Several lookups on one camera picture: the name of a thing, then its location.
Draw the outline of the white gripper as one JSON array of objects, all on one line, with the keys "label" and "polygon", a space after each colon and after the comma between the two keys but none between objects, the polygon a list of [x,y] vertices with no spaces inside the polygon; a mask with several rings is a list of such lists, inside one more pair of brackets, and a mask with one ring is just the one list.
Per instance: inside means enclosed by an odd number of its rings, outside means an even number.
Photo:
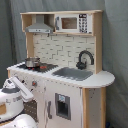
[{"label": "white gripper", "polygon": [[20,89],[24,102],[29,102],[33,99],[34,95],[19,81],[17,77],[10,77],[6,80],[6,83],[9,87],[15,85]]}]

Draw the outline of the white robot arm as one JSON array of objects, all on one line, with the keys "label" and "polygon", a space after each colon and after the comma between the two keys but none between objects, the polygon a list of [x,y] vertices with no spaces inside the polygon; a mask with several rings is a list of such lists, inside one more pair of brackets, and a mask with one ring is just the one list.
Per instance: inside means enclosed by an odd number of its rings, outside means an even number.
[{"label": "white robot arm", "polygon": [[6,79],[0,89],[0,105],[6,107],[6,112],[0,114],[0,128],[38,128],[30,115],[23,114],[24,102],[32,99],[33,94],[17,77]]}]

